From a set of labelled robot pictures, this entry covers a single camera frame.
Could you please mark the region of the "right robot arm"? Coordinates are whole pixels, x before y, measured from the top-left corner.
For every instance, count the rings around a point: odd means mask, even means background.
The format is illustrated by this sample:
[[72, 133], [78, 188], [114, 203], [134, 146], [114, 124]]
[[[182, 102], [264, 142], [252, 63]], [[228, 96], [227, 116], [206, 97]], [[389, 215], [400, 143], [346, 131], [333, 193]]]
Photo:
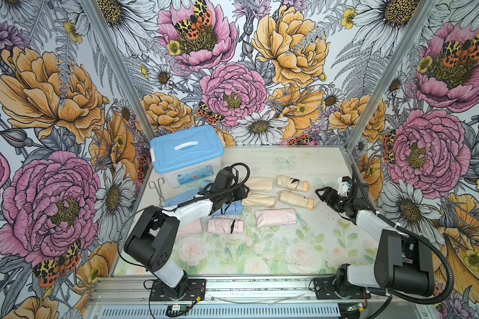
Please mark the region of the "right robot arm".
[[368, 186], [342, 182], [338, 190], [322, 187], [315, 190], [317, 197], [340, 217], [367, 232], [377, 242], [374, 264], [341, 265], [333, 280], [340, 296], [380, 289], [403, 295], [432, 296], [435, 280], [432, 250], [416, 235], [408, 235], [368, 200]]

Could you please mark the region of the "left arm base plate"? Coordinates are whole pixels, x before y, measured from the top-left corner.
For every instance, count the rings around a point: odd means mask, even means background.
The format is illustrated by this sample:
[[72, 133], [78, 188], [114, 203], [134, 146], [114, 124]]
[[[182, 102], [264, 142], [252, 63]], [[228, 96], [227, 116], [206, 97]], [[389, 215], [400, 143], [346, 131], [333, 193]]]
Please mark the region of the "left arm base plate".
[[164, 284], [160, 279], [156, 279], [149, 288], [151, 302], [169, 302], [169, 301], [196, 301], [198, 297], [202, 300], [206, 293], [206, 279], [184, 279], [175, 288]]

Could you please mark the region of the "beige umbrella sleeve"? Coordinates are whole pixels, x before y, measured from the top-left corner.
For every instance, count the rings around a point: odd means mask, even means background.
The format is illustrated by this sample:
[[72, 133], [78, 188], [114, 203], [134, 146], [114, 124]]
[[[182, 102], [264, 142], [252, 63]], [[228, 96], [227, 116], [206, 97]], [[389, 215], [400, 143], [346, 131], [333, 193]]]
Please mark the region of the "beige umbrella sleeve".
[[251, 177], [247, 180], [246, 186], [251, 191], [270, 192], [273, 190], [273, 179], [266, 177]]
[[265, 194], [249, 194], [245, 199], [241, 201], [244, 207], [273, 207], [276, 202], [276, 197]]

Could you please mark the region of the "beige umbrella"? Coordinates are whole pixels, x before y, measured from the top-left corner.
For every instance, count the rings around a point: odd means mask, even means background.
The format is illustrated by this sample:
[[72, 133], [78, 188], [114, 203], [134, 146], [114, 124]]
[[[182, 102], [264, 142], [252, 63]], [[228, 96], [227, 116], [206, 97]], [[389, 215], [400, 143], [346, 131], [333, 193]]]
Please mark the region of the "beige umbrella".
[[280, 191], [279, 201], [291, 206], [312, 210], [314, 208], [314, 200], [304, 195], [299, 195], [291, 191]]
[[283, 188], [285, 190], [308, 192], [310, 189], [309, 182], [292, 178], [286, 175], [279, 175], [277, 177], [277, 187]]

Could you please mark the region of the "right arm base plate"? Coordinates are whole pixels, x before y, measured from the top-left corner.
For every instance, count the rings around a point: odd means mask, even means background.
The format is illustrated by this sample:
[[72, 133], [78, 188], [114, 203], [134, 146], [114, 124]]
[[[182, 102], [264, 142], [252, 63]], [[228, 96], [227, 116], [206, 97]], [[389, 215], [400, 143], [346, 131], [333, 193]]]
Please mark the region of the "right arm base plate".
[[371, 294], [363, 287], [348, 283], [339, 283], [335, 277], [313, 278], [309, 290], [315, 293], [317, 300], [369, 300]]

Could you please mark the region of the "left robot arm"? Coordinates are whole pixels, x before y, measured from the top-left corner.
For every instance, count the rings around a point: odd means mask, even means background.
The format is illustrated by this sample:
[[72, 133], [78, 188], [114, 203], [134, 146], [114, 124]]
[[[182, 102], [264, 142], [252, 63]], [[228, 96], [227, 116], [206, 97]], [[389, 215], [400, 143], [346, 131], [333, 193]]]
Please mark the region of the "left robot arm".
[[245, 199], [248, 194], [249, 188], [243, 183], [221, 189], [215, 182], [178, 205], [150, 206], [142, 212], [123, 250], [155, 275], [161, 284], [158, 292], [171, 299], [181, 299], [188, 289], [188, 274], [171, 260], [177, 232], [224, 205]]

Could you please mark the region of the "pink umbrella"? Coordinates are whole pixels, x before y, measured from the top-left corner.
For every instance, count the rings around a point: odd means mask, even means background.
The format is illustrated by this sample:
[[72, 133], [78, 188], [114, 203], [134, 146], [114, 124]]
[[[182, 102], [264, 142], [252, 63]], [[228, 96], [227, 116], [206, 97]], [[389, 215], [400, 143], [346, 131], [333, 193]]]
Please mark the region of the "pink umbrella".
[[257, 227], [294, 225], [297, 217], [294, 209], [266, 209], [255, 212]]
[[244, 224], [240, 219], [212, 218], [207, 222], [207, 232], [217, 235], [240, 234]]

